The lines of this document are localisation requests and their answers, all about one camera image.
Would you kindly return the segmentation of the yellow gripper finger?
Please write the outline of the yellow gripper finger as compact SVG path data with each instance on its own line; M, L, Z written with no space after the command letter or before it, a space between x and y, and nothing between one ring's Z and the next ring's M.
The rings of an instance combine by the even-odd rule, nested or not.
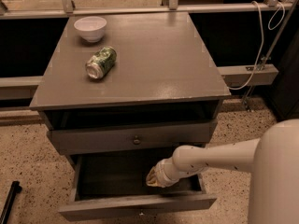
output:
M149 187L160 187L162 185L161 182L161 170L157 167L152 167L147 174L146 184Z

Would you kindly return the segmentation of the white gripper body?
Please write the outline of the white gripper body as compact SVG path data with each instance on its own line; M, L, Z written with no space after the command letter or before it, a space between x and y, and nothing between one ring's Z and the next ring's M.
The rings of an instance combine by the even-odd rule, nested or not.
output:
M180 171L171 158L159 161L154 167L155 183L158 187L173 186L181 179Z

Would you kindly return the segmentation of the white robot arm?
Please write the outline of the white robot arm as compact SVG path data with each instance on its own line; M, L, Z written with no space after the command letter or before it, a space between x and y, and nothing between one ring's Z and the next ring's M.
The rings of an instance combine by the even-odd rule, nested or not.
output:
M150 187L170 187L206 168L251 174L248 224L299 223L299 120L281 121L260 138L216 147L180 146L151 168Z

